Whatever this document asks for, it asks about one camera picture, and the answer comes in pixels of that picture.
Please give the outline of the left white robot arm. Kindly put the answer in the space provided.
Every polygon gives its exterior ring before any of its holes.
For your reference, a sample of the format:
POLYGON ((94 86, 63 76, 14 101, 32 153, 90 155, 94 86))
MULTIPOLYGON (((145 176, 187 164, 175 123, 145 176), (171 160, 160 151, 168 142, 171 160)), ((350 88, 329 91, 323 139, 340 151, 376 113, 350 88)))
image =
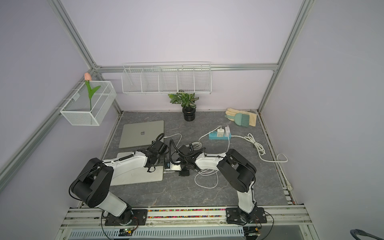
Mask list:
POLYGON ((117 225, 129 225, 135 217, 132 207, 110 192, 111 183, 130 171, 140 168, 150 170, 159 157, 165 155, 167 148, 162 141, 156 140, 149 147, 122 158, 106 161, 93 158, 71 183, 69 193, 74 194, 90 208, 104 210, 115 218, 117 225))

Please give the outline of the white square laptop charger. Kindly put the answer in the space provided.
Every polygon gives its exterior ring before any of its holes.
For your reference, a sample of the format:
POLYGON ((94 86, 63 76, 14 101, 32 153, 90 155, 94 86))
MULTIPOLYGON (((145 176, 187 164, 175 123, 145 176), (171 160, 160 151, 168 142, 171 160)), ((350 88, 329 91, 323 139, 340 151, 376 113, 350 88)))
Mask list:
POLYGON ((224 137, 224 134, 225 134, 225 130, 224 129, 222 129, 222 128, 217 129, 217 137, 218 138, 224 137))

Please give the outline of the teal power strip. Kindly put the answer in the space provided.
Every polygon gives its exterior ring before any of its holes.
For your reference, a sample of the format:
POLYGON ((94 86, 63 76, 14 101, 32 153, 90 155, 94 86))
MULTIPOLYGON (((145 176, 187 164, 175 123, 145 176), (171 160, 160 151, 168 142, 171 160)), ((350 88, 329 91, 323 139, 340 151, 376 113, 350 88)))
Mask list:
POLYGON ((209 133, 209 139, 210 140, 223 140, 223 141, 227 141, 227 140, 230 140, 231 138, 232 138, 232 134, 231 133, 229 133, 228 136, 225 133, 223 134, 223 136, 218 136, 218 132, 216 132, 216 131, 209 133))

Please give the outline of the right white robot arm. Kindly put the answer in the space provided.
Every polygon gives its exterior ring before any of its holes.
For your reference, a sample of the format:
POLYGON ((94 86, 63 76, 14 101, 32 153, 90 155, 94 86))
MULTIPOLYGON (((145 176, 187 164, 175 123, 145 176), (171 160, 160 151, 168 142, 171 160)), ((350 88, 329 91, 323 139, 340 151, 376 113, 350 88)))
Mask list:
POLYGON ((246 224, 265 224, 267 214, 264 208, 257 206, 254 195, 256 167, 238 151, 229 149, 222 154, 207 154, 205 149, 193 151, 181 146, 176 150, 178 162, 187 169, 213 170, 220 172, 227 182, 237 191, 238 206, 226 208, 226 222, 244 226, 246 224))

